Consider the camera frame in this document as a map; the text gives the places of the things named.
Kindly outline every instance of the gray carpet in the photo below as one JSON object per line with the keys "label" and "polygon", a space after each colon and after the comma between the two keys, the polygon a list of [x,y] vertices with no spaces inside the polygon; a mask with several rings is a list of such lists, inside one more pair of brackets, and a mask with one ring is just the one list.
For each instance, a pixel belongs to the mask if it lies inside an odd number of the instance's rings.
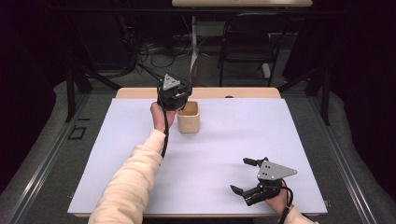
{"label": "gray carpet", "polygon": [[[200,47],[200,52],[212,56],[206,75],[202,81],[204,86],[217,86],[219,81],[219,69],[217,65],[217,50],[210,44]],[[280,60],[276,69],[274,86],[283,84],[280,76],[287,61],[292,47],[286,43],[281,50]],[[161,62],[167,64],[172,58],[164,58],[161,54],[154,56],[154,64]],[[155,67],[150,60],[144,61],[146,66]],[[190,57],[177,57],[171,66],[157,68],[169,74],[178,74],[188,77],[190,68]],[[135,70],[132,74],[117,77],[113,80],[125,87],[155,86],[156,81],[147,73]],[[257,80],[243,85],[257,85]],[[55,88],[57,92],[57,104],[52,116],[37,139],[31,153],[25,160],[8,188],[0,196],[0,223],[86,223],[87,220],[77,218],[66,213],[71,202],[69,194],[76,189],[81,178],[87,159],[89,158],[92,145],[100,130],[102,121],[115,92],[102,83],[92,80],[95,91],[91,95],[79,96],[79,111],[75,119],[65,128],[66,118],[66,94],[64,83]],[[307,158],[312,166],[314,175],[318,181],[319,188],[324,200],[330,202],[329,213],[313,217],[320,223],[374,223],[366,222],[359,211],[359,205],[354,201],[353,190],[346,184],[342,175],[342,169],[334,159],[332,141],[329,139],[329,131],[323,128],[322,120],[318,117],[317,98],[306,98],[302,90],[305,83],[283,92],[282,97],[286,99],[290,107],[290,113],[296,124],[301,137]],[[342,150],[343,155],[350,167],[350,172],[356,177],[363,199],[374,214],[376,223],[394,223],[396,220],[395,202],[375,183],[367,167],[361,161],[351,142],[347,120],[344,114],[343,103],[335,95],[331,96],[330,106],[330,131],[335,141]],[[45,163],[49,156],[53,163]],[[47,165],[48,172],[38,172]],[[32,177],[39,176],[41,181],[32,181],[36,190],[29,189]],[[276,223],[276,218],[255,218],[255,223]]]}

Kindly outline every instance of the black cable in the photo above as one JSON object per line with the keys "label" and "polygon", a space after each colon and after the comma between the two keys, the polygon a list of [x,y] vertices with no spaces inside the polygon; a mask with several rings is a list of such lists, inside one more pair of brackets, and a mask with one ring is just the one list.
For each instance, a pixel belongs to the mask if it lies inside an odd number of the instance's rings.
{"label": "black cable", "polygon": [[103,77],[107,78],[107,79],[112,79],[112,78],[116,78],[116,77],[124,77],[128,74],[130,74],[131,72],[134,71],[135,66],[131,66],[131,67],[126,67],[123,71],[116,73],[116,74],[112,74],[112,75],[102,75]]}
{"label": "black cable", "polygon": [[148,58],[149,58],[149,47],[148,44],[146,43],[142,43],[142,48],[141,50],[139,50],[138,55],[140,56],[140,62],[143,63],[145,62]]}
{"label": "black cable", "polygon": [[166,148],[168,147],[168,139],[169,139],[169,124],[168,124],[168,117],[166,116],[166,110],[163,108],[163,102],[161,101],[160,97],[160,86],[157,87],[157,95],[160,102],[160,106],[163,109],[163,117],[165,119],[165,139],[163,140],[163,151],[161,152],[161,156],[164,158],[166,153]]}
{"label": "black cable", "polygon": [[170,56],[170,57],[172,58],[172,61],[171,61],[169,64],[166,64],[166,65],[157,65],[157,64],[154,63],[154,55],[158,55],[158,54],[160,54],[160,53],[153,53],[153,54],[151,54],[150,63],[151,63],[154,67],[156,67],[156,68],[165,68],[165,67],[171,66],[171,65],[175,62],[176,56],[175,56],[174,52],[168,52],[168,53],[169,53],[169,54],[167,54],[167,55]]}
{"label": "black cable", "polygon": [[145,65],[141,64],[141,63],[137,63],[137,66],[141,67],[143,70],[145,70],[146,72],[148,72],[152,77],[154,77],[155,79],[157,79],[157,81],[161,81],[161,79],[163,78],[162,76],[156,74],[155,72],[153,72],[151,69],[147,68]]}
{"label": "black cable", "polygon": [[[184,35],[181,35],[178,40],[183,41],[183,39],[182,39],[183,36]],[[192,42],[191,42],[191,39],[189,38],[189,36],[190,35],[187,35],[187,41],[184,41],[185,43],[184,43],[184,47],[182,48],[182,50],[180,52],[176,52],[177,57],[183,57],[190,53],[191,48],[192,48]]]}
{"label": "black cable", "polygon": [[290,211],[290,208],[291,208],[291,205],[292,205],[292,203],[293,203],[293,191],[291,190],[291,189],[289,189],[288,187],[282,187],[282,189],[285,189],[285,190],[287,190],[288,192],[287,192],[287,196],[286,196],[286,207],[285,207],[285,209],[283,210],[283,212],[282,212],[282,216],[281,216],[281,218],[280,218],[280,220],[279,220],[279,223],[280,224],[283,224],[283,223],[285,223],[285,220],[286,220],[286,216],[288,215],[288,213],[289,213],[289,211]]}

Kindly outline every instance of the table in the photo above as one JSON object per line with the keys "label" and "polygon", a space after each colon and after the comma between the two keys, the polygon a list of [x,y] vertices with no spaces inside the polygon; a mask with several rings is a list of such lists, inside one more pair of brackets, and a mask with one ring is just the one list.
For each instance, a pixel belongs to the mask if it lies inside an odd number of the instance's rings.
{"label": "table", "polygon": [[[155,99],[155,88],[119,90],[68,213],[78,217],[90,215],[109,178],[129,157],[132,146],[140,144],[147,136],[142,130],[149,130],[152,125],[149,105]],[[245,165],[242,159],[260,160],[264,154],[269,160],[299,172],[286,180],[296,189],[295,203],[302,212],[327,213],[290,112],[277,89],[195,88],[190,100],[200,104],[201,130],[197,134],[182,134],[177,131],[177,125],[170,129],[168,150],[150,193],[145,217],[273,215],[266,203],[246,206],[229,187],[230,184],[243,189],[255,187],[258,167]],[[258,125],[263,120],[265,129]],[[274,132],[262,135],[263,130]],[[274,135],[281,139],[280,142],[266,143]]]}
{"label": "table", "polygon": [[[311,7],[312,0],[172,0],[174,7]],[[198,21],[192,16],[191,23],[191,67],[198,57],[197,49],[197,29]],[[222,36],[223,22],[205,22],[203,26],[208,26],[209,32],[213,35]],[[262,72],[265,77],[270,76],[268,64],[262,66]]]}

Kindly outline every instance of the floor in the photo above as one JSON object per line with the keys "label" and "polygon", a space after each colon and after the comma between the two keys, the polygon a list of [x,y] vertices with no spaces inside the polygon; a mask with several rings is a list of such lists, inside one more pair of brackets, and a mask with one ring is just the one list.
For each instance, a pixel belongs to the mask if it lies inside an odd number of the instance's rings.
{"label": "floor", "polygon": [[[292,49],[293,37],[285,41],[276,69],[273,86],[282,85],[286,80],[281,76],[288,55]],[[202,86],[218,86],[219,80],[216,68],[218,40],[200,38],[200,52],[212,57],[207,68],[207,76],[202,80]],[[153,69],[166,71],[168,74],[178,74],[188,77],[191,56],[183,51],[185,56],[176,58],[161,54],[161,49],[153,49],[151,54],[141,63]],[[242,66],[242,71],[251,70]],[[113,76],[114,72],[102,71],[105,76]],[[111,78],[125,87],[150,87],[156,85],[156,80],[149,77],[141,69],[131,74]],[[115,92],[106,85],[91,80],[94,91],[90,95],[78,94],[78,113],[69,122],[67,117],[66,88],[62,83],[54,90],[57,93],[57,104],[51,118],[37,139],[31,153],[26,158],[8,188],[0,196],[0,223],[86,223],[85,219],[75,218],[66,214],[72,194],[79,181],[78,175],[73,175],[76,169],[83,170],[84,160],[89,156],[90,144],[100,130],[101,120],[106,115],[106,109]],[[265,80],[258,84],[257,80],[250,83],[229,81],[226,85],[265,85]],[[329,214],[318,217],[320,223],[393,223],[396,220],[396,205],[388,195],[375,183],[370,171],[360,160],[351,142],[347,119],[343,113],[343,103],[334,94],[330,105],[330,127],[323,125],[318,117],[319,97],[306,98],[302,82],[295,87],[282,92],[292,108],[293,119],[299,135],[302,137],[307,157],[321,185],[324,200],[328,204]],[[83,152],[73,151],[76,142],[67,140],[75,125],[90,127],[93,133],[90,138],[78,143]],[[273,220],[256,218],[255,223],[274,223]]]}

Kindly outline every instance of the triangular metal plate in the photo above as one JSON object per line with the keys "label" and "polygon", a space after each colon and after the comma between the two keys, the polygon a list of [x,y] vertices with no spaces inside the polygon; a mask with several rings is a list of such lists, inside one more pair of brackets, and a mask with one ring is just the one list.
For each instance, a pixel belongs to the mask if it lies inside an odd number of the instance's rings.
{"label": "triangular metal plate", "polygon": [[168,74],[163,78],[163,90],[167,91],[180,85],[180,81],[170,77]]}
{"label": "triangular metal plate", "polygon": [[257,178],[262,180],[277,180],[289,175],[296,175],[297,171],[289,167],[278,165],[270,161],[263,161]]}

